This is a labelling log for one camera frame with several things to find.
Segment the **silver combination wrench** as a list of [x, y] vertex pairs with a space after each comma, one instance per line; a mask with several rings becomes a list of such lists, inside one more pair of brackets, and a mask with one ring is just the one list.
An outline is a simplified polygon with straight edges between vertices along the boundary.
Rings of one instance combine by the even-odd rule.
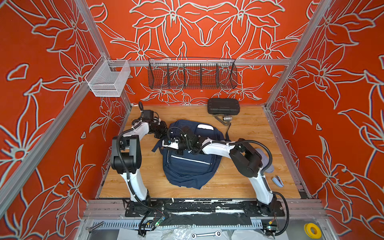
[[221, 231], [216, 231], [213, 233], [203, 233], [203, 234], [192, 233], [191, 238], [196, 239], [196, 238], [200, 238], [200, 237], [220, 237], [221, 235], [222, 235]]

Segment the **navy blue student backpack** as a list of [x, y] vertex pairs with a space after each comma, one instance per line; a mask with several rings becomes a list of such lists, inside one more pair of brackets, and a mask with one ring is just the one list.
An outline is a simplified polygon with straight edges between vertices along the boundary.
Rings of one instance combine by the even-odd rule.
[[[224, 135], [217, 128], [199, 122], [178, 120], [170, 124], [170, 128], [171, 138], [178, 137], [180, 130], [189, 128], [198, 137], [208, 137], [215, 141], [230, 140], [228, 133]], [[203, 153], [193, 155], [188, 150], [166, 148], [162, 146], [165, 139], [166, 136], [161, 138], [152, 151], [160, 150], [163, 156], [163, 170], [168, 181], [179, 187], [201, 189], [215, 175], [222, 157]]]

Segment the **blue stapler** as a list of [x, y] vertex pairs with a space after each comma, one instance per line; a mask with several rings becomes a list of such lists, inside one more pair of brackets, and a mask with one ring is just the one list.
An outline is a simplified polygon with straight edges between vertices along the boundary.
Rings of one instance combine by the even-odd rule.
[[272, 177], [273, 183], [279, 188], [283, 188], [285, 185], [279, 176]]

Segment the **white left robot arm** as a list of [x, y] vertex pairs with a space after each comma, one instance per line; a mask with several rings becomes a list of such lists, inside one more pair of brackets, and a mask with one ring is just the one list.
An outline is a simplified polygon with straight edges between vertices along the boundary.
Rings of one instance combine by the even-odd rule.
[[147, 209], [159, 209], [163, 203], [153, 205], [149, 190], [144, 185], [140, 172], [142, 165], [140, 141], [147, 134], [153, 134], [156, 139], [160, 139], [167, 130], [167, 124], [161, 121], [157, 113], [152, 110], [141, 110], [140, 117], [133, 121], [131, 128], [114, 137], [112, 141], [112, 169], [125, 180], [131, 201]]

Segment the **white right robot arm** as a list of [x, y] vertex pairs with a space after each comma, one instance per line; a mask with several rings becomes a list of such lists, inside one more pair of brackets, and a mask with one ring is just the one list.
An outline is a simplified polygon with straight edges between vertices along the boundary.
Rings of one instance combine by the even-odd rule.
[[238, 172], [251, 182], [260, 215], [288, 215], [283, 212], [282, 204], [277, 199], [277, 196], [283, 198], [283, 195], [273, 192], [267, 182], [265, 171], [272, 165], [273, 156], [262, 143], [244, 139], [236, 142], [212, 140], [194, 135], [190, 129], [184, 128], [175, 137], [168, 133], [162, 145], [181, 152], [188, 151], [194, 156], [215, 155], [231, 159]]

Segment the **yellow tape roll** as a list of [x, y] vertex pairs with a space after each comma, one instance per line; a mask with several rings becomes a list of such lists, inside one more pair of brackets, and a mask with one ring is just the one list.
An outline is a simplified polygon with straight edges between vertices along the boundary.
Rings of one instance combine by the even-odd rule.
[[311, 239], [321, 239], [322, 232], [320, 228], [314, 223], [307, 223], [304, 225], [306, 235]]

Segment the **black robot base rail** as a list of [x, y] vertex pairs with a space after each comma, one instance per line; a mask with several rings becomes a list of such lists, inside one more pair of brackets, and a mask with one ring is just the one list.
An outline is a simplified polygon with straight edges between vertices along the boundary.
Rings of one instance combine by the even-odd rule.
[[172, 214], [242, 214], [246, 217], [284, 217], [285, 204], [273, 200], [271, 205], [262, 204], [256, 199], [152, 199], [152, 210], [142, 204], [123, 198], [126, 217], [144, 216], [148, 211], [151, 217], [169, 217]]

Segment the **black plastic tool case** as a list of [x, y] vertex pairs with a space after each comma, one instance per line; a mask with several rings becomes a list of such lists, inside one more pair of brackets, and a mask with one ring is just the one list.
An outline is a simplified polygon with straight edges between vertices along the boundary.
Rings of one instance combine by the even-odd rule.
[[236, 99], [211, 98], [208, 100], [207, 109], [211, 115], [238, 115], [240, 104]]

